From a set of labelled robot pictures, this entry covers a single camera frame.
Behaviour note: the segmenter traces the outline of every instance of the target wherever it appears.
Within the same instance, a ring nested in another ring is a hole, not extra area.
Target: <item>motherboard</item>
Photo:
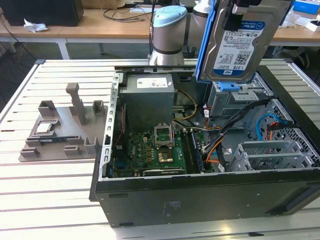
[[[126,156],[113,162],[113,177],[142,177],[200,173],[200,150],[205,144],[201,131],[130,132],[127,138]]]

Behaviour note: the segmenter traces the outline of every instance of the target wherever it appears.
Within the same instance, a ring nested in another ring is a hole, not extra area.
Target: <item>label sticker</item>
[[[167,79],[165,77],[146,77],[136,80],[138,89],[167,88]]]
[[[232,149],[231,148],[227,148],[223,154],[224,155],[232,154]]]
[[[213,70],[218,75],[239,75],[246,70],[255,50],[253,41],[264,28],[263,21],[242,21],[238,31],[224,31]]]
[[[208,110],[208,109],[204,110],[204,116],[205,116],[206,118],[209,118],[209,117],[210,117],[210,116],[209,116],[209,110]]]
[[[219,166],[218,166],[219,170],[221,171],[221,173],[224,173],[225,172],[225,168],[219,163]]]
[[[164,217],[172,217],[181,207],[181,201],[167,201],[163,204],[162,215]]]
[[[51,139],[40,139],[40,143],[52,143],[53,141]]]

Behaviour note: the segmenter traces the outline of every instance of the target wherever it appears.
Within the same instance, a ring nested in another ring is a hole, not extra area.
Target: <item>blue cable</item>
[[[268,117],[268,116],[273,117],[278,123],[283,122],[282,120],[280,120],[280,118],[278,118],[276,115],[273,115],[271,113],[267,113],[267,114],[263,115],[262,117],[260,117],[259,120],[256,122],[256,126],[255,126],[256,135],[258,136],[258,140],[259,141],[263,140],[262,135],[260,133],[260,129],[259,129],[260,128],[260,122],[261,122],[262,119],[264,119],[265,117]]]

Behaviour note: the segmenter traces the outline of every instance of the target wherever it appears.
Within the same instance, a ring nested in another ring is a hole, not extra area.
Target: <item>blue drive bracket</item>
[[[215,1],[210,0],[210,4],[211,4],[211,6],[214,6]],[[195,66],[195,77],[196,77],[197,82],[211,83],[211,81],[209,81],[209,80],[207,82],[200,80],[200,75],[202,72],[202,65],[204,63],[204,59],[205,59],[207,48],[208,48],[210,34],[211,34],[212,28],[214,26],[215,17],[216,17],[216,11],[215,11],[215,8],[212,7],[211,12],[208,15],[208,19],[206,21],[204,34],[203,34],[203,38],[202,38],[202,43],[201,43],[201,47],[199,50],[198,61],[196,62],[196,66]]]
[[[240,87],[234,82],[218,81],[218,86],[221,92],[239,92]]]

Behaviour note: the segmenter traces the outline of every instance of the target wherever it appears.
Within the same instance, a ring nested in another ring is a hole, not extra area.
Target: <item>yellow wire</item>
[[[194,111],[193,113],[190,115],[190,116],[185,116],[185,117],[178,117],[178,118],[173,118],[173,120],[186,120],[186,119],[190,119],[192,118],[194,115],[196,115],[197,113],[197,104],[195,102],[195,100],[193,100],[193,98],[188,94],[186,93],[185,91],[181,90],[181,89],[177,89],[178,92],[182,92],[184,93],[194,104]]]

